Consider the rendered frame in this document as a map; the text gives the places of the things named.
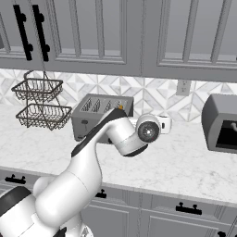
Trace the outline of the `grey toaster oven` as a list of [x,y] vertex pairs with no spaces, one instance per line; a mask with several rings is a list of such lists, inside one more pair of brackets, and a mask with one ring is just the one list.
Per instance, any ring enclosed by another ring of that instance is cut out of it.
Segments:
[[201,122],[208,150],[237,154],[237,95],[211,94]]

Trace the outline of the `grey drawer front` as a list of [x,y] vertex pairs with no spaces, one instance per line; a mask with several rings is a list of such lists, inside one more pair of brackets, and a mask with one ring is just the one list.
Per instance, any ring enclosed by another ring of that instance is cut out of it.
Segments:
[[[202,215],[198,216],[176,211],[175,207],[179,202],[183,202],[183,205],[187,207],[197,205],[197,208],[202,210]],[[198,200],[169,197],[161,194],[144,193],[142,208],[152,211],[166,212],[178,216],[213,220],[224,224],[232,224],[237,217],[237,208],[235,207],[210,204]]]
[[129,208],[138,208],[140,206],[139,194],[135,191],[102,186],[98,193],[101,189],[105,190],[106,199],[95,197],[93,203],[98,205],[123,206]]
[[[10,177],[12,174],[14,174],[17,178],[21,178],[22,176],[25,176],[26,183],[25,184],[17,184],[12,182],[5,181],[5,177]],[[33,184],[40,178],[39,175],[30,174],[24,171],[15,171],[15,170],[7,170],[7,169],[1,169],[0,168],[0,193],[10,190],[12,188],[15,188],[17,186],[24,186],[28,188],[30,191],[32,191]]]

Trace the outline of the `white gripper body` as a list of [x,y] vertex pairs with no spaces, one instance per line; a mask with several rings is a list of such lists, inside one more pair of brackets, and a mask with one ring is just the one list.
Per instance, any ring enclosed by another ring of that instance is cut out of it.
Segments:
[[[160,126],[161,126],[161,134],[168,134],[171,130],[171,127],[172,127],[172,119],[169,118],[169,117],[165,117],[165,116],[154,116],[154,115],[150,115],[151,117],[153,118],[156,118],[159,123],[160,123]],[[136,122],[139,118],[132,118],[130,117],[129,118],[132,125],[135,127],[136,126]]]

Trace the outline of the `grey wall cupboard door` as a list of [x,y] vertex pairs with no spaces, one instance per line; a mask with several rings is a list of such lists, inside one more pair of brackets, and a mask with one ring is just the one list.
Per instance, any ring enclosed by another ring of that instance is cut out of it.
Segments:
[[145,0],[143,75],[237,82],[237,0]]
[[[34,0],[0,0],[0,69],[42,70],[43,56],[32,5]],[[33,46],[32,61],[26,59],[13,5],[26,15],[25,30]]]
[[46,71],[141,74],[142,0],[34,0],[50,46]]

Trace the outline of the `grey base cupboard door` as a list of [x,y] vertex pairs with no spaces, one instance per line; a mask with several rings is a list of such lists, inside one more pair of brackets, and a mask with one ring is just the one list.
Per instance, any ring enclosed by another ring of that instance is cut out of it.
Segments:
[[227,237],[230,227],[215,221],[158,213],[148,216],[142,237],[219,237],[219,231]]
[[81,215],[94,237],[137,237],[138,213],[133,207],[96,203],[82,210]]

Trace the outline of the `white wall outlet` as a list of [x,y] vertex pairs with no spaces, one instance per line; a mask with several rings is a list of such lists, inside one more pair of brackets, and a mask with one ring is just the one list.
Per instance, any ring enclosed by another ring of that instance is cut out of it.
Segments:
[[176,95],[188,96],[191,88],[191,81],[178,80]]

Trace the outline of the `grey metal toaster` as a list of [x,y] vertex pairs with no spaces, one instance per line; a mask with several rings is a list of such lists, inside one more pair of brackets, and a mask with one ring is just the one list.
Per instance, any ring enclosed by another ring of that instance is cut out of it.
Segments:
[[71,115],[74,139],[81,141],[97,125],[101,117],[110,109],[121,107],[128,117],[133,116],[133,101],[130,96],[87,94],[80,101]]

